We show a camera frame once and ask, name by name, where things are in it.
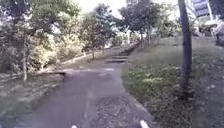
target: grassy slope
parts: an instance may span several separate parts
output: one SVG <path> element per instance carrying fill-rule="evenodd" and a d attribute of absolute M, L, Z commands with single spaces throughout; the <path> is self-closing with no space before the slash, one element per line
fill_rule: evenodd
<path fill-rule="evenodd" d="M 32 112 L 39 100 L 59 86 L 59 75 L 30 75 L 26 84 L 21 78 L 0 78 L 0 125 L 12 128 L 23 114 Z"/>
<path fill-rule="evenodd" d="M 180 93 L 181 39 L 164 39 L 151 49 L 134 54 L 134 63 L 124 69 L 126 89 L 164 128 L 224 127 L 224 52 L 212 40 L 193 40 L 193 72 L 189 102 Z"/>

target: tree trunk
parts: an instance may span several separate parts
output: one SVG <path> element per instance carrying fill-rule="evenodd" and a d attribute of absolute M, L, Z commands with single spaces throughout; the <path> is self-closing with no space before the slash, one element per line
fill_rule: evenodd
<path fill-rule="evenodd" d="M 103 55 L 105 53 L 105 43 L 103 44 Z"/>
<path fill-rule="evenodd" d="M 147 26 L 147 40 L 148 40 L 148 46 L 151 44 L 151 29 L 150 25 Z"/>
<path fill-rule="evenodd" d="M 188 15 L 184 0 L 178 0 L 180 9 L 180 19 L 183 32 L 183 80 L 182 91 L 183 99 L 188 99 L 189 94 L 189 79 L 192 64 L 192 46 L 191 46 L 191 33 L 189 29 Z"/>
<path fill-rule="evenodd" d="M 143 32 L 142 30 L 140 30 L 140 34 L 141 34 L 141 42 L 140 42 L 140 45 L 141 45 L 141 49 L 143 48 Z"/>
<path fill-rule="evenodd" d="M 83 56 L 85 56 L 85 57 L 86 57 L 86 52 L 85 52 L 85 51 L 83 52 Z"/>
<path fill-rule="evenodd" d="M 24 43 L 23 43 L 23 81 L 24 82 L 26 82 L 26 80 L 27 80 L 27 56 L 26 56 L 26 52 L 27 52 L 26 37 L 24 37 Z"/>
<path fill-rule="evenodd" d="M 92 59 L 95 60 L 95 51 L 92 49 Z"/>

